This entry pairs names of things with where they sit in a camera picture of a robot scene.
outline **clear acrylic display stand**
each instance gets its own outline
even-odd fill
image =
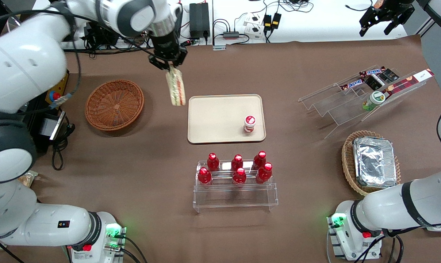
[[[366,69],[365,71],[377,68],[380,67],[378,65],[375,65]],[[396,73],[397,76],[401,76],[401,74],[397,70],[391,70]],[[402,78],[399,78],[396,81],[382,86],[381,88],[377,89],[377,91],[383,91],[389,85],[392,85],[399,80],[411,77],[414,74],[416,74],[416,72],[412,72],[406,76],[402,76]],[[362,122],[366,120],[370,115],[374,114],[377,111],[381,111],[383,108],[392,108],[393,106],[399,104],[406,97],[404,95],[425,85],[427,80],[429,80],[424,80],[409,88],[401,90],[394,95],[391,95],[388,100],[374,108],[374,110],[367,111],[363,109],[362,104],[364,101],[367,100],[368,96],[373,92],[373,90],[366,83],[360,84],[353,88],[348,88],[344,91],[342,91],[340,88],[341,85],[354,82],[359,78],[360,75],[355,74],[349,78],[329,85],[299,99],[299,102],[303,103],[307,110],[316,110],[321,117],[331,117],[331,124],[326,126],[331,126],[331,128],[333,126],[334,128],[328,135],[326,135],[324,139],[329,137],[331,133],[333,133],[338,128],[343,129],[351,125],[355,125],[358,122]]]
[[[207,167],[207,162],[199,161],[196,168],[195,185],[193,190],[193,208],[200,213],[201,208],[267,206],[269,211],[279,204],[277,185],[272,176],[263,184],[256,183],[257,170],[252,170],[253,160],[243,160],[243,168],[247,181],[242,185],[232,184],[230,171],[231,160],[221,160],[219,171],[211,172],[212,185],[200,185],[198,172],[201,167]]]

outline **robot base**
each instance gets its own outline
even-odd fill
[[[345,258],[348,261],[356,260],[376,238],[364,238],[357,230],[350,217],[350,208],[354,201],[344,201],[337,206],[336,212],[327,218],[334,255],[337,258]],[[331,228],[338,223],[339,228]],[[366,259],[378,259],[381,249],[381,241],[369,250]]]
[[[117,238],[108,237],[108,234],[117,233],[123,234],[122,227],[117,223],[115,218],[107,212],[97,212],[102,220],[102,228],[99,238],[92,245],[90,251],[75,251],[71,249],[71,257],[73,263],[112,263],[115,255],[120,253],[108,251],[104,249],[105,245],[118,245]]]

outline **desk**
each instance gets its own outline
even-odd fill
[[[373,50],[384,50],[385,55],[355,59]],[[73,56],[68,56],[69,68],[76,72]],[[187,107],[171,106],[164,72],[150,65],[142,52],[81,58],[81,86],[63,105],[76,125],[63,151],[64,170],[52,169],[49,151],[33,167],[44,176],[32,189],[44,203],[112,213],[128,227],[128,236],[150,263],[325,263],[326,216],[340,202],[362,198],[348,185],[341,164],[342,144],[355,130],[372,130],[394,143],[403,182],[441,171],[441,144],[435,128],[441,91],[434,80],[401,102],[390,119],[386,114],[375,115],[327,140],[317,123],[321,117],[297,102],[374,64],[395,67],[401,73],[425,69],[416,36],[390,41],[234,45],[222,52],[209,46],[189,47],[180,67],[187,98],[261,95],[267,137],[260,143],[190,144]],[[142,88],[144,109],[128,129],[103,133],[85,120],[85,101],[98,85],[119,78]],[[75,81],[72,75],[69,87]],[[279,206],[271,212],[231,208],[197,214],[193,210],[197,160],[210,152],[227,159],[235,153],[254,156],[259,150],[266,151],[274,164]],[[419,229],[402,239],[404,263],[441,263],[441,233]],[[10,249],[25,262],[66,263],[61,248]],[[383,257],[369,262],[386,263],[390,249],[390,241],[384,240]],[[15,260],[0,252],[0,262]],[[333,262],[344,261],[333,258]]]

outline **red emergency stop button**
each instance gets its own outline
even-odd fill
[[[57,99],[59,99],[61,96],[60,96],[60,93],[58,93],[58,92],[54,92],[54,93],[52,94],[52,97],[53,97],[53,100],[57,100]]]
[[[89,244],[84,245],[83,246],[83,251],[91,251],[91,248],[92,248],[92,245],[89,245]]]

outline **plastic tray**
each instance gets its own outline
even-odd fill
[[[243,130],[247,115],[256,117],[252,133]],[[188,103],[188,141],[222,143],[262,141],[266,138],[261,96],[194,96]]]

